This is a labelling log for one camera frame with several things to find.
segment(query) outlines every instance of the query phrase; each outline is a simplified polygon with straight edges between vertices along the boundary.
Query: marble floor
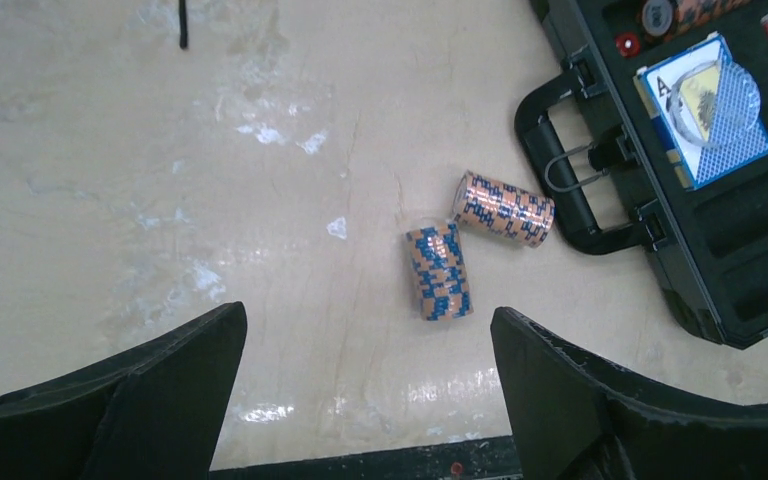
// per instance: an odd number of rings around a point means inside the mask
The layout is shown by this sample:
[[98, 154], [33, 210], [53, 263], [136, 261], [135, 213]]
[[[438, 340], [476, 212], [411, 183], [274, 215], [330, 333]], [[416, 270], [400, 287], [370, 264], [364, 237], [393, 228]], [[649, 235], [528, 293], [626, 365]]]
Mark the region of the marble floor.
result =
[[[214, 468], [510, 432], [489, 324], [512, 306], [714, 398], [768, 401], [670, 318], [639, 250], [461, 235], [475, 313], [423, 322], [401, 233], [466, 169], [527, 189], [521, 98], [558, 71], [525, 0], [0, 0], [0, 394], [245, 303]], [[589, 140], [572, 105], [566, 145]], [[605, 224], [610, 182], [588, 187]]]

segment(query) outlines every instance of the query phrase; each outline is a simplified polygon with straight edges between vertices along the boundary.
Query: poker chip case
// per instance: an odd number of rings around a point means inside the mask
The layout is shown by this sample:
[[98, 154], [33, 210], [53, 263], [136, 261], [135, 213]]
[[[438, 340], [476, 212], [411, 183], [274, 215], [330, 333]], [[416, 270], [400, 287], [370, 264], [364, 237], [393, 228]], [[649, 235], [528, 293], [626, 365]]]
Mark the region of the poker chip case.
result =
[[[768, 133], [768, 36], [761, 23], [768, 0], [749, 2], [666, 42], [642, 41], [630, 57], [616, 39], [630, 32], [644, 38], [639, 0], [530, 3], [561, 73], [525, 97], [514, 129], [543, 193], [555, 201], [561, 235], [591, 255], [645, 249], [670, 311], [697, 337], [739, 349], [767, 337], [768, 155], [686, 190], [633, 77], [718, 32], [758, 85]], [[579, 187], [566, 158], [577, 146], [561, 144], [548, 114], [566, 99], [575, 101], [595, 139], [587, 149], [589, 163], [612, 179], [628, 212], [625, 224], [600, 226]]]

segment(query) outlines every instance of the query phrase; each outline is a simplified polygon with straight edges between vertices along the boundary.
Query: case handle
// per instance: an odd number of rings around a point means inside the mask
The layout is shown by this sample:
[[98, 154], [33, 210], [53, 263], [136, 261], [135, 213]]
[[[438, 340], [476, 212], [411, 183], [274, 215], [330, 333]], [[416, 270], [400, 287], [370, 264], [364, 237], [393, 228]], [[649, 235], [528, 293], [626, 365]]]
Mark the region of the case handle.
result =
[[549, 119], [550, 107], [583, 88], [579, 72], [571, 68], [528, 94], [514, 118], [517, 139], [540, 179], [543, 193], [555, 201], [555, 221], [561, 235], [573, 248], [589, 255], [605, 255], [645, 245], [651, 238], [643, 223], [629, 222], [606, 230], [599, 228], [581, 189], [582, 184], [566, 158], [569, 153], [564, 151]]

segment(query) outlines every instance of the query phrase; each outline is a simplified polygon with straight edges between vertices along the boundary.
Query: red dot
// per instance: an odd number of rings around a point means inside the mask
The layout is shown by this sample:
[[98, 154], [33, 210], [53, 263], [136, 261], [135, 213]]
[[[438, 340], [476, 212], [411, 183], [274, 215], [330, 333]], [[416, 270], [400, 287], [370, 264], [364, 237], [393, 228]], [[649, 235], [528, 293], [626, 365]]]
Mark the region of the red dot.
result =
[[620, 55], [623, 57], [629, 58], [640, 53], [640, 39], [631, 32], [617, 35], [614, 41], [617, 44], [617, 50], [620, 51]]

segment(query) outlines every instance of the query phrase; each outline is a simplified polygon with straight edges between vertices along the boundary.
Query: poker chip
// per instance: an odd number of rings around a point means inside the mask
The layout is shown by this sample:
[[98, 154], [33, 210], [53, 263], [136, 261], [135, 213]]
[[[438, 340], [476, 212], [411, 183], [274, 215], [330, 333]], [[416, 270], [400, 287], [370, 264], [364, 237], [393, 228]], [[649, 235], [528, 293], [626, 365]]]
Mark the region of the poker chip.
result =
[[675, 8], [670, 0], [646, 0], [640, 13], [640, 23], [647, 35], [663, 37], [673, 26]]
[[412, 230], [405, 241], [422, 317], [436, 321], [472, 313], [457, 225], [439, 222]]
[[452, 212], [461, 225], [536, 248], [552, 228], [555, 202], [468, 171], [455, 194]]
[[640, 39], [634, 33], [626, 32], [617, 35], [614, 41], [617, 44], [617, 50], [619, 50], [620, 55], [625, 58], [631, 58], [640, 53]]

